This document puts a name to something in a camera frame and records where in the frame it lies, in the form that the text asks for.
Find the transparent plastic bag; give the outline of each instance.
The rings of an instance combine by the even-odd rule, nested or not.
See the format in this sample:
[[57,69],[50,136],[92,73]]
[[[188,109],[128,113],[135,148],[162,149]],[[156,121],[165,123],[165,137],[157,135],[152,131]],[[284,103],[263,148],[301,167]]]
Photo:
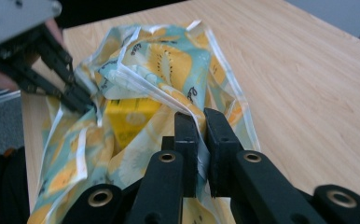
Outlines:
[[[111,183],[125,189],[143,177],[162,136],[173,135],[177,111],[191,115],[200,134],[197,198],[184,199],[183,221],[233,222],[228,199],[212,199],[206,186],[210,155],[202,139],[203,108],[223,112],[243,148],[259,150],[259,144],[247,101],[210,29],[200,21],[115,27],[76,68],[76,75],[93,93],[98,110],[80,117],[48,101],[51,123],[45,128],[41,188],[31,223],[60,222],[93,185]],[[102,112],[105,103],[141,97],[162,106],[125,148],[117,148]]]

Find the wooden table surface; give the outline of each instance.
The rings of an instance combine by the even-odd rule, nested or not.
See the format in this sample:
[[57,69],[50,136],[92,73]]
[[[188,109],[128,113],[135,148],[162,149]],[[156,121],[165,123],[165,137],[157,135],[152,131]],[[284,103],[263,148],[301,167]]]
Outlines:
[[[64,31],[74,65],[113,26],[202,20],[252,110],[261,150],[297,188],[360,194],[360,40],[282,0],[193,0]],[[38,63],[36,69],[50,72]],[[31,206],[42,155],[44,98],[22,96]]]

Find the gray floor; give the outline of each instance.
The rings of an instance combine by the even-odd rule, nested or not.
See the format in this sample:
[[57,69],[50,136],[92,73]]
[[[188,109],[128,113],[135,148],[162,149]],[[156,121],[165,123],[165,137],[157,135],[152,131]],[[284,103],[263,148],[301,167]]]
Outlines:
[[21,98],[0,103],[0,153],[23,146]]
[[360,38],[359,0],[286,0],[317,18]]

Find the yellow box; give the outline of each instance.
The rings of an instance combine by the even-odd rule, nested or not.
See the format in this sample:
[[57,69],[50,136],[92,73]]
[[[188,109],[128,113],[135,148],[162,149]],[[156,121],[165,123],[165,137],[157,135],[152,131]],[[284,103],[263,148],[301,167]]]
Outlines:
[[160,103],[149,98],[111,100],[104,113],[109,117],[118,145],[123,149],[145,127]]

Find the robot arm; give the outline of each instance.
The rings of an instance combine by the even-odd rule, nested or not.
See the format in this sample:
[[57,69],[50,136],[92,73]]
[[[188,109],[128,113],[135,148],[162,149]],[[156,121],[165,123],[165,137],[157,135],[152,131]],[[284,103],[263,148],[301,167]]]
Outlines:
[[[0,0],[0,72],[26,92],[55,96],[69,109],[85,113],[93,107],[90,95],[76,83],[71,55],[45,25],[61,10],[51,0]],[[65,84],[63,91],[31,68],[28,52],[37,52],[55,71]]]
[[[204,114],[209,191],[230,198],[236,223],[360,223],[360,195],[336,185],[319,186],[313,195],[296,189],[267,156],[243,150],[224,114],[210,108]],[[183,223],[183,199],[208,192],[197,189],[198,141],[193,118],[176,113],[174,136],[162,137],[142,179],[125,189],[85,190],[62,223]]]

